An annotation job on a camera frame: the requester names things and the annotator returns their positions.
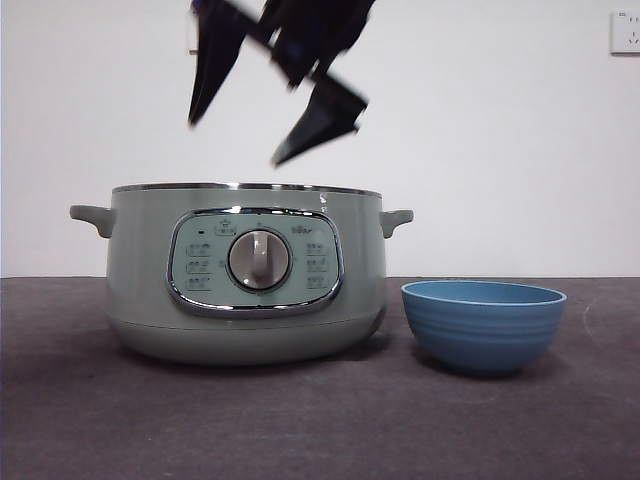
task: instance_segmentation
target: silver trim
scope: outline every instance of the silver trim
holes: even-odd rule
[[[298,192],[331,192],[348,193],[351,195],[367,195],[382,198],[382,194],[371,190],[358,190],[355,188],[326,187],[321,185],[294,185],[274,183],[149,183],[140,185],[123,185],[112,190],[113,193],[133,192],[141,190],[184,190],[195,188],[208,188],[220,190],[275,190]]]
[[[265,213],[271,215],[296,215],[312,218],[319,218],[324,220],[333,231],[333,238],[336,245],[336,252],[338,253],[338,278],[333,284],[328,293],[322,297],[318,297],[315,300],[303,303],[295,303],[290,305],[270,305],[270,306],[249,306],[249,307],[234,307],[231,305],[211,305],[207,303],[198,302],[187,298],[176,286],[173,280],[173,273],[171,266],[173,265],[173,256],[176,248],[176,241],[180,227],[189,219],[200,215],[224,215],[224,214],[250,214],[250,213]],[[171,248],[169,250],[169,260],[167,262],[167,272],[165,276],[165,283],[169,290],[169,293],[176,301],[176,303],[187,310],[187,312],[200,315],[217,318],[275,318],[290,315],[300,315],[303,313],[316,312],[326,307],[331,300],[335,298],[344,281],[344,261],[342,256],[342,247],[340,245],[340,237],[338,235],[338,229],[333,221],[321,213],[310,210],[295,210],[286,208],[253,208],[243,207],[238,209],[237,207],[228,208],[211,208],[192,210],[183,215],[176,223],[173,234],[171,237]]]

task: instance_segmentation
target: electrical outlet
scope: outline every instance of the electrical outlet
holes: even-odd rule
[[[611,53],[640,55],[640,10],[611,13]]]

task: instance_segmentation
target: white wall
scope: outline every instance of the white wall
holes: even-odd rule
[[[5,0],[2,274],[104,275],[68,207],[113,186],[264,181],[415,209],[391,275],[640,275],[640,57],[608,54],[610,10],[633,6],[379,0],[335,69],[371,99],[360,133],[273,170],[308,89],[247,43],[189,130],[187,2]]]

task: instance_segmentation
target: cooker base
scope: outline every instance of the cooker base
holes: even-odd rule
[[[127,347],[163,360],[197,365],[261,365],[316,358],[371,336],[384,309],[349,320],[255,330],[178,329],[109,322]]]

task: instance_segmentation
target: control panel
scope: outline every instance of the control panel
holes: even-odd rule
[[[340,241],[317,212],[198,210],[176,225],[167,282],[178,303],[212,316],[318,308],[342,281]]]

